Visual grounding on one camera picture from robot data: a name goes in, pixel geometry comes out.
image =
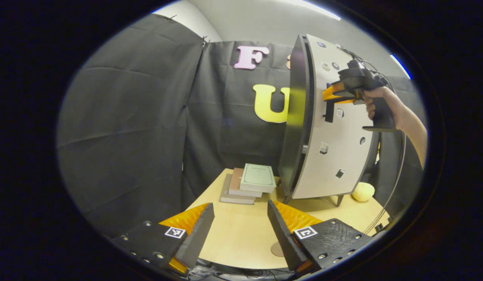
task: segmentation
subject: screw hole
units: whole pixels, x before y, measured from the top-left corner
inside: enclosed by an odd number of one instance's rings
[[[158,253],[158,252],[153,253],[153,256],[159,259],[165,258],[165,256],[162,253]]]

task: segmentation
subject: handle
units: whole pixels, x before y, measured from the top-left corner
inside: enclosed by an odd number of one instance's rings
[[[373,98],[373,104],[375,105],[373,126],[364,126],[363,129],[371,132],[396,132],[392,111],[384,98]]]

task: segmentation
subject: yellow letter u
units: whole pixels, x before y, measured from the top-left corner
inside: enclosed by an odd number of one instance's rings
[[[266,121],[273,123],[286,122],[288,113],[288,100],[290,98],[290,88],[281,88],[281,93],[285,95],[285,105],[282,112],[274,112],[271,110],[271,97],[276,88],[270,85],[257,84],[253,87],[256,91],[256,101],[254,109],[257,116]]]

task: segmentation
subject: brown book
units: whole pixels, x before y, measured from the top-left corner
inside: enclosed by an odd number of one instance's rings
[[[250,196],[250,197],[262,197],[262,192],[255,192],[250,190],[241,190],[240,183],[242,181],[243,176],[243,169],[241,168],[234,168],[233,176],[231,177],[231,182],[229,183],[229,195],[238,195],[238,196]]]
[[[227,190],[229,188],[229,183],[231,182],[232,176],[233,176],[232,174],[227,174],[226,178],[224,179],[224,185],[222,186],[222,192],[220,194],[220,201],[225,202],[225,203],[238,203],[238,204],[253,205],[254,201],[256,200],[255,197],[227,194]]]

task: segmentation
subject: stack of books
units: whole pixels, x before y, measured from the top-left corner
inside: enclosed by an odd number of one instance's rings
[[[234,168],[227,174],[220,196],[221,202],[254,204],[263,193],[272,193],[276,188],[271,166],[245,164],[245,168]]]

